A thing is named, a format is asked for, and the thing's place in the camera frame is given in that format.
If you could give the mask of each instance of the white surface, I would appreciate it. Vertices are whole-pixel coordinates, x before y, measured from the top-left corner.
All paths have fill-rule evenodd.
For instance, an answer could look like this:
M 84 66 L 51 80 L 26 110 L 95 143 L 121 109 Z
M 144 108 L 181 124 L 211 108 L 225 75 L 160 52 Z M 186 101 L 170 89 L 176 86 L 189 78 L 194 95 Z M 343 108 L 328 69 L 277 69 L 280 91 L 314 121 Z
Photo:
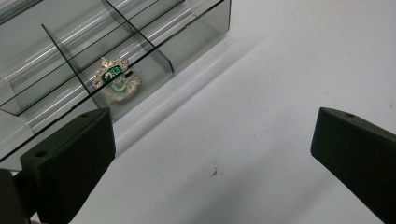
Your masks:
M 394 1 L 234 0 L 228 36 L 169 85 L 213 81 L 116 158 L 73 223 L 381 223 L 309 149 L 321 106 L 396 133 L 395 22 Z

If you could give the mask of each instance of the glass display case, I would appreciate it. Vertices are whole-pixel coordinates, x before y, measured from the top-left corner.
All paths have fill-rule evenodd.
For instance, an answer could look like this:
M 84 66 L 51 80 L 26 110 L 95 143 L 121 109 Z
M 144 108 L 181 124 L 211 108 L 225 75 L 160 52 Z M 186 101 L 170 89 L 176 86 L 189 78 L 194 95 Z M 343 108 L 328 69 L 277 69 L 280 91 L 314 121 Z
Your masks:
M 0 25 L 0 167 L 75 116 L 113 122 L 215 46 L 231 0 L 43 1 Z

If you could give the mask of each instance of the screw hole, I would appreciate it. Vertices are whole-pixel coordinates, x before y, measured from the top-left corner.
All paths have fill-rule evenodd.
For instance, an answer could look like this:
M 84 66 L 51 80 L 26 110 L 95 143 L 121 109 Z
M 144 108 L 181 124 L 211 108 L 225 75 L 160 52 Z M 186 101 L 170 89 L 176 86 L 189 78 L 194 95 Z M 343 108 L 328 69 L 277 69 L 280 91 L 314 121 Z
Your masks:
M 49 154 L 49 153 L 46 152 L 46 151 L 39 151 L 39 152 L 37 152 L 37 153 L 35 154 L 35 156 L 38 157 L 38 158 L 42 158 L 42 157 L 47 156 L 47 154 Z

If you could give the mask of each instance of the green gemstone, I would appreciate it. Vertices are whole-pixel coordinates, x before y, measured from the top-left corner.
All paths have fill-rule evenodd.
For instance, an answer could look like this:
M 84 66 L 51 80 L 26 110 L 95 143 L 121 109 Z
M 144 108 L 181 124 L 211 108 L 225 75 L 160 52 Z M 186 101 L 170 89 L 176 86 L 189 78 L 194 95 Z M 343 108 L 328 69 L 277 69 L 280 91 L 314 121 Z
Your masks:
M 114 66 L 111 67 L 109 69 L 107 69 L 107 71 L 102 75 L 101 79 L 103 81 L 103 83 L 107 83 L 111 80 L 111 78 L 115 77 L 116 75 L 120 74 L 122 72 L 121 67 Z

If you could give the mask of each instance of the white table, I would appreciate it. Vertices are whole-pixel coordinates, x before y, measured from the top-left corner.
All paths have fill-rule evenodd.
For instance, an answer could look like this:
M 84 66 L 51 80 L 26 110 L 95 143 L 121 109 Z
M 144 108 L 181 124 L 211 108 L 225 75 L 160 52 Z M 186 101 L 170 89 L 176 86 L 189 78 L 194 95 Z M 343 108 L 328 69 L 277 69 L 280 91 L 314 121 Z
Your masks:
M 73 223 L 381 223 L 309 150 L 321 106 L 396 133 L 395 22 L 389 0 L 234 0 L 230 33 L 156 93 L 189 80 L 188 100 Z

